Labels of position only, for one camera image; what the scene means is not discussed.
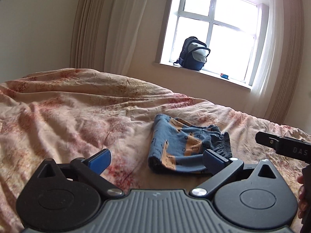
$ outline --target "window sill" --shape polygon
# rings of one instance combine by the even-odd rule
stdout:
[[[154,64],[154,65],[159,65],[159,64],[160,64],[160,65],[167,65],[167,66],[172,66],[172,67],[175,67],[175,68],[178,68],[178,69],[185,69],[186,72],[189,72],[189,71],[190,71],[190,72],[205,74],[205,75],[207,75],[207,76],[211,76],[211,77],[214,77],[214,78],[217,78],[217,79],[221,79],[221,80],[223,80],[223,81],[226,81],[226,83],[229,82],[229,83],[233,83],[233,84],[239,85],[239,86],[241,86],[241,87],[247,89],[248,91],[250,91],[251,88],[252,88],[250,85],[247,85],[246,83],[243,83],[243,82],[241,82],[241,81],[234,80],[234,79],[225,79],[225,78],[220,77],[219,74],[214,74],[214,73],[212,73],[212,72],[205,71],[205,70],[200,70],[200,71],[190,70],[190,69],[183,68],[183,67],[180,67],[180,66],[175,66],[175,65],[173,65],[172,62],[168,62],[168,63],[166,63],[166,64],[153,62],[153,64]]]

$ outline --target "black and gray backpack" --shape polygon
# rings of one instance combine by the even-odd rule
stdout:
[[[196,37],[188,37],[183,43],[183,49],[174,64],[184,68],[199,71],[207,61],[211,50]]]

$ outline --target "human hand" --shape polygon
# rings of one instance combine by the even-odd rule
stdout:
[[[302,175],[297,177],[297,182],[300,184],[304,183],[304,178]],[[298,191],[298,199],[299,199],[299,202],[298,202],[298,218],[299,219],[304,217],[304,213],[309,207],[309,204],[308,204],[307,200],[305,199],[305,197],[306,197],[306,189],[304,188],[304,185],[302,185]]]

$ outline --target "white wall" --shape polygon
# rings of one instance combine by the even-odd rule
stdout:
[[[285,118],[286,124],[311,134],[311,0],[304,5],[304,49],[295,94]]]
[[[127,75],[169,88],[174,92],[242,110],[249,89],[184,68],[152,64],[156,57],[165,3],[166,0],[147,1]]]
[[[0,0],[0,82],[69,67],[79,0]]]

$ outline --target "patterned fabric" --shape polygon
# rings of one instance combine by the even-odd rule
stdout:
[[[233,155],[249,164],[270,159],[297,193],[295,178],[304,164],[255,142],[258,131],[311,142],[297,128],[124,76],[89,69],[41,72],[0,84],[0,232],[22,230],[16,198],[48,157],[68,163],[109,148],[112,163],[102,176],[125,191],[189,191],[205,181],[201,175],[155,174],[148,167],[152,126],[160,113],[196,126],[217,125],[230,134]]]
[[[178,117],[155,116],[148,156],[148,165],[154,172],[209,173],[203,165],[203,152],[207,149],[231,158],[229,133],[221,134],[213,124],[199,127]]]

